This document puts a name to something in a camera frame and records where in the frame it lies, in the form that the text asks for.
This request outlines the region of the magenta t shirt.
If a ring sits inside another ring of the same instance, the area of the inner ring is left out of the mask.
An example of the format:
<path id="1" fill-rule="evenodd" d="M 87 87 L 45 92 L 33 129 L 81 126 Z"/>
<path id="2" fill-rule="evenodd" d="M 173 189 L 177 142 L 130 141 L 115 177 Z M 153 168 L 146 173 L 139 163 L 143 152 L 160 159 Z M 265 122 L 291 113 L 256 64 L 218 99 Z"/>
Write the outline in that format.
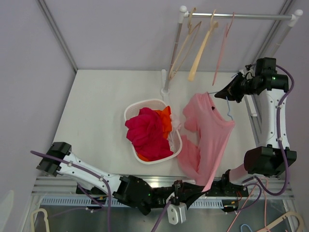
<path id="1" fill-rule="evenodd" d="M 161 119 L 154 110 L 143 107 L 137 116 L 125 122 L 125 126 L 128 128 L 126 138 L 137 153 L 145 157 L 159 157 L 164 152 L 173 154 L 168 140 L 163 137 Z"/>

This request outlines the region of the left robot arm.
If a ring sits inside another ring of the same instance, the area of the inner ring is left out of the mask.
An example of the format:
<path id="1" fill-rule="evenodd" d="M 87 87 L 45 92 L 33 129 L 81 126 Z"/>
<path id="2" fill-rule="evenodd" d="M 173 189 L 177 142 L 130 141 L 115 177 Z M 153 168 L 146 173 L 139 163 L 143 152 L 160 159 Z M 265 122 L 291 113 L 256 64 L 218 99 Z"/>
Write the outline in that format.
<path id="1" fill-rule="evenodd" d="M 38 170 L 49 175 L 66 175 L 94 194 L 106 193 L 121 204 L 137 208 L 143 215 L 164 208 L 168 202 L 190 206 L 205 194 L 203 186 L 176 180 L 170 187 L 153 188 L 142 178 L 104 172 L 78 158 L 65 142 L 55 142 L 47 153 L 32 151 L 42 158 Z"/>

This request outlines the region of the beige hanger of white shirt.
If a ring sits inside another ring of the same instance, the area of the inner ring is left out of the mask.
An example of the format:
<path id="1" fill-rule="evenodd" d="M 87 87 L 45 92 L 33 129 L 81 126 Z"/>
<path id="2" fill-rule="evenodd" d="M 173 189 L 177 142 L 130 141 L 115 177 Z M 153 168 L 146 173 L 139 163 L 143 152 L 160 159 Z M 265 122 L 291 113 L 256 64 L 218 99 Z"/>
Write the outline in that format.
<path id="1" fill-rule="evenodd" d="M 192 17 L 193 17 L 193 13 L 196 12 L 196 7 L 194 7 L 190 13 L 188 14 L 188 23 L 187 23 L 187 28 L 188 28 L 188 32 L 186 35 L 186 38 L 184 40 L 184 42 L 181 45 L 181 48 L 178 52 L 178 54 L 176 55 L 176 57 L 174 58 L 174 60 L 171 62 L 171 67 L 170 67 L 170 71 L 168 74 L 168 80 L 173 79 L 173 77 L 176 75 L 176 73 L 179 71 L 179 69 L 182 67 L 184 61 L 187 59 L 193 44 L 197 38 L 198 32 L 200 30 L 201 27 L 201 21 L 199 21 L 197 24 L 195 24 L 193 26 L 192 24 Z"/>

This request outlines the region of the blue wire hanger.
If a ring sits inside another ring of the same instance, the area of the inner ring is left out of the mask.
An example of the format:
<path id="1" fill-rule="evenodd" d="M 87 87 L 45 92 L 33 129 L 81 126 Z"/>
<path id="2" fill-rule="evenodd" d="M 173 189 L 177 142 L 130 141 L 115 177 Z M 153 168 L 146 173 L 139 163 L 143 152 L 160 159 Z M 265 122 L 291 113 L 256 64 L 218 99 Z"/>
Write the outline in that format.
<path id="1" fill-rule="evenodd" d="M 231 78 L 233 79 L 233 78 L 236 77 L 237 75 L 238 75 L 238 74 L 236 73 L 236 74 L 234 74 Z M 216 93 L 218 93 L 218 91 L 216 91 L 216 92 L 210 92 L 209 94 L 216 94 Z M 230 103 L 229 103 L 228 97 L 226 96 L 225 99 L 226 99 L 227 108 L 228 108 L 227 116 L 230 117 L 231 120 L 234 120 L 233 117 L 232 117 L 232 115 L 231 115 L 231 107 L 230 107 Z"/>

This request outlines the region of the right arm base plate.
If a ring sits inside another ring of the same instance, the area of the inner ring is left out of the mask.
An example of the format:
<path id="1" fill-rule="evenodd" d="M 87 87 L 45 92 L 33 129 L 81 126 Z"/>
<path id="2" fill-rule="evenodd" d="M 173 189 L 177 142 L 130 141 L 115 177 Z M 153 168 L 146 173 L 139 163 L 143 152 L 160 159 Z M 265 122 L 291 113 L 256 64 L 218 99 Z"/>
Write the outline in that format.
<path id="1" fill-rule="evenodd" d="M 239 209 L 241 200 L 249 196 L 248 188 L 228 181 L 214 181 L 205 192 L 205 197 L 213 197 L 222 201 L 222 211 L 231 213 Z"/>

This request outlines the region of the pink garment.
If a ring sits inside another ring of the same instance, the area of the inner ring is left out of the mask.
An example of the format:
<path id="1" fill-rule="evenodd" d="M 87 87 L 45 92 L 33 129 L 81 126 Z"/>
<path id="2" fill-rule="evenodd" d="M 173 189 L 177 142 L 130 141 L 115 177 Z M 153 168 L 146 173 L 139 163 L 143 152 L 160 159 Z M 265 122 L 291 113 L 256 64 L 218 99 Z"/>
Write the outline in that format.
<path id="1" fill-rule="evenodd" d="M 196 133 L 198 143 L 181 136 L 183 145 L 177 156 L 178 165 L 206 192 L 214 181 L 235 122 L 221 116 L 207 92 L 195 94 L 184 107 L 183 115 L 184 128 Z"/>

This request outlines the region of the beige hanger of orange shirt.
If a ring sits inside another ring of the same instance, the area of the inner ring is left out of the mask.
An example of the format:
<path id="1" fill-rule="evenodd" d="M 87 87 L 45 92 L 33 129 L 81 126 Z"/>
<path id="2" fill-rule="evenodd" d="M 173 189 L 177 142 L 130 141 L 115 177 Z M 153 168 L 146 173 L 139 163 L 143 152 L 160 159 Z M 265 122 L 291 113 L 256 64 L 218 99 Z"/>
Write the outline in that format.
<path id="1" fill-rule="evenodd" d="M 209 26 L 209 29 L 203 39 L 203 42 L 200 46 L 200 49 L 195 57 L 195 60 L 194 60 L 194 63 L 191 67 L 191 70 L 190 70 L 190 73 L 189 73 L 189 76 L 188 76 L 188 81 L 190 82 L 193 82 L 194 79 L 195 79 L 195 76 L 196 76 L 196 72 L 197 72 L 197 68 L 199 66 L 199 63 L 200 63 L 200 60 L 202 58 L 202 55 L 203 55 L 203 52 L 205 50 L 205 47 L 209 41 L 209 38 L 211 37 L 213 31 L 218 28 L 218 22 L 217 21 L 214 21 L 213 18 L 214 18 L 214 14 L 216 13 L 216 9 L 213 11 L 213 13 L 211 14 L 211 21 L 210 21 L 210 26 Z"/>

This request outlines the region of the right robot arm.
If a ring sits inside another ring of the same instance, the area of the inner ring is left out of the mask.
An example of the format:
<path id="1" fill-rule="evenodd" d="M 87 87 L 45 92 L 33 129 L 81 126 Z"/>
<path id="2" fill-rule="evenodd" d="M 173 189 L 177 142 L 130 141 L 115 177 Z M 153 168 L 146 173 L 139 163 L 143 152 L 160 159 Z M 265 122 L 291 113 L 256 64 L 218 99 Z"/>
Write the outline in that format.
<path id="1" fill-rule="evenodd" d="M 246 69 L 254 68 L 253 77 L 238 72 L 232 81 L 214 96 L 240 103 L 245 96 L 258 96 L 261 109 L 261 136 L 256 148 L 245 153 L 243 164 L 226 172 L 229 179 L 220 183 L 224 195 L 232 195 L 237 184 L 256 180 L 272 196 L 282 195 L 290 181 L 289 167 L 296 161 L 297 153 L 290 148 L 285 123 L 286 99 L 294 88 L 291 74 L 276 64 L 275 58 L 260 58 Z M 272 192 L 262 183 L 261 177 L 285 175 L 278 192 Z"/>

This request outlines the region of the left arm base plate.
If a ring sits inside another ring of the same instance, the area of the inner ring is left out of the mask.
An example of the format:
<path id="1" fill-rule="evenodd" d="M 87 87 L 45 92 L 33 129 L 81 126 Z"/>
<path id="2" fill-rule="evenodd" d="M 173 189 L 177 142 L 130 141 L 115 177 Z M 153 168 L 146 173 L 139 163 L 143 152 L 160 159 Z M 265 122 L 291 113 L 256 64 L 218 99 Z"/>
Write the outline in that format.
<path id="1" fill-rule="evenodd" d="M 76 187 L 75 193 L 77 195 L 81 195 L 83 197 L 86 197 L 86 205 L 88 207 L 99 207 L 101 208 L 101 205 L 108 206 L 109 203 L 109 197 L 107 193 L 103 192 L 102 190 L 98 189 L 97 187 L 93 187 L 90 190 L 83 189 L 81 190 L 78 186 Z"/>

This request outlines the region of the orange t shirt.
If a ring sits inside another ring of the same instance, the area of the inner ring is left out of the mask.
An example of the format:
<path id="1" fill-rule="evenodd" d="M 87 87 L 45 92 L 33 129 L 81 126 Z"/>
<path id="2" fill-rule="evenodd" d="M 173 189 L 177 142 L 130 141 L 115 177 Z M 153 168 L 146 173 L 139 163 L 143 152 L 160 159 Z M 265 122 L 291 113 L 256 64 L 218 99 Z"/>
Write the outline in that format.
<path id="1" fill-rule="evenodd" d="M 154 110 L 156 112 L 162 123 L 162 131 L 163 131 L 163 137 L 167 140 L 169 137 L 169 134 L 172 132 L 172 125 L 171 125 L 171 109 L 169 106 L 165 107 L 163 110 Z M 164 152 L 163 155 L 160 155 L 159 157 L 155 157 L 154 155 L 151 155 L 150 157 L 145 157 L 142 154 L 138 153 L 138 158 L 145 162 L 151 162 L 151 161 L 157 161 L 164 158 L 169 157 L 170 154 L 167 154 Z"/>

